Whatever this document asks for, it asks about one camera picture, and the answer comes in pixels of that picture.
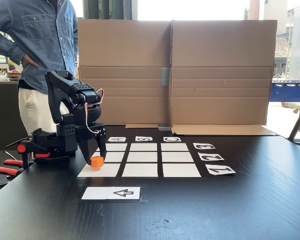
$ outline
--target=black table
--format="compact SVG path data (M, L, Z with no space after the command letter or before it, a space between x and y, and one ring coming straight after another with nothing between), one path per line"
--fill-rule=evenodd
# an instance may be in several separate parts
M172 136L158 129L106 130L108 137L126 136L128 146L135 136L157 142ZM280 136L180 138L201 177L77 178L85 165L79 151L69 164L34 164L0 190L0 240L300 240L299 146ZM236 174L209 174L193 143L213 144L211 153L225 160L209 164ZM84 201L87 186L143 186L147 202ZM155 215L177 222L185 234L161 228L151 236L145 225Z

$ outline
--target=tree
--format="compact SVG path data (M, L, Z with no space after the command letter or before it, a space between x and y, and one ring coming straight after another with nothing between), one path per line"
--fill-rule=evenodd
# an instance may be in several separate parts
M243 20L248 20L248 13L249 13L248 8L245 8L244 15L243 15Z

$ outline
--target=white paper square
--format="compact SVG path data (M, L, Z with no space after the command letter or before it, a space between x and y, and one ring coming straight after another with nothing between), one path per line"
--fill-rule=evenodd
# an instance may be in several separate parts
M126 163L122 177L158 177L157 163Z
M109 162L120 163L120 162L122 162L122 159L124 158L124 154L125 154L124 151L109 151L106 153L104 162L105 163L109 163ZM95 157L95 156L100 156L100 152L96 151L92 155L92 157Z
M198 152L199 157L202 161L221 161L224 160L222 156L219 154L214 154L214 153L201 153Z
M199 150L215 149L215 147L210 143L194 143L193 146Z
M139 186L106 186L87 187L81 198L82 200L129 200L140 199Z
M165 136L163 138L163 141L165 142L181 142L180 137L176 137L176 136Z
M156 143L131 143L130 151L157 151Z
M235 174L236 172L232 170L229 166L224 165L210 165L206 164L206 168L212 175L225 175L225 174Z
M178 152L162 152L162 162L170 163L193 163L194 160L188 151L178 151Z
M136 136L135 137L135 141L136 142L148 142L148 141L152 141L152 137L151 136Z
M107 152L124 152L127 148L127 143L106 143L105 144Z
M194 163L163 163L163 176L166 178L201 177Z
M93 168L86 164L78 175L78 178L115 177L120 163L104 164L100 168Z
M108 142L125 142L126 139L124 136L112 136L109 137Z
M156 151L131 151L127 162L157 162L158 154Z
M173 152L188 152L187 144L185 143L161 143L161 151Z

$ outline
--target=denim shirt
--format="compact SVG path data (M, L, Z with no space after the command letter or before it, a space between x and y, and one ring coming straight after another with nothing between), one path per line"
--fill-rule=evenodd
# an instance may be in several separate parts
M58 0L57 13L48 0L0 0L0 55L20 64L25 54L38 63L22 71L30 87L48 93L47 71L75 74L78 56L78 19L70 0Z

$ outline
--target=man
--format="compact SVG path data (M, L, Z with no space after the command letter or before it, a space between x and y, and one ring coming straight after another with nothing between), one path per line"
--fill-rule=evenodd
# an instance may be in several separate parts
M0 55L22 64L18 82L19 111L30 135L42 128L55 132L45 80L47 71L75 74L78 19L70 0L0 0ZM61 105L62 114L67 112Z

